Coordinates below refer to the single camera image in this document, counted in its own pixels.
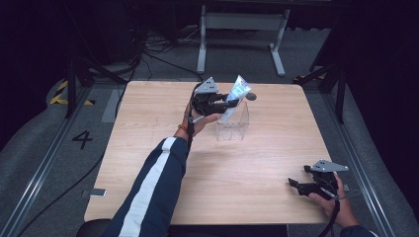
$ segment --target dark background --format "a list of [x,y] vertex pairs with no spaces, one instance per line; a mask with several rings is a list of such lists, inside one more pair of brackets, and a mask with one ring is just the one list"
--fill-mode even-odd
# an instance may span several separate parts
[[[345,64],[348,85],[377,150],[418,217],[419,9],[413,3],[353,1],[353,11],[340,18],[333,10],[298,9],[289,27],[332,28],[338,20],[316,64]],[[138,22],[175,39],[178,30],[199,23],[197,8],[111,0],[2,1],[0,149],[45,110],[45,95],[62,79],[69,51],[102,65],[126,61],[132,57],[134,35],[145,32]],[[167,18],[172,24],[164,24]]]

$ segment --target striped sleeve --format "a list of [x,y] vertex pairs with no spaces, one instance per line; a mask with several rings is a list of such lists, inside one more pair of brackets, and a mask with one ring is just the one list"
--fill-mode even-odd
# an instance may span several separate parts
[[103,237],[166,236],[186,172],[188,146],[168,137],[149,154]]

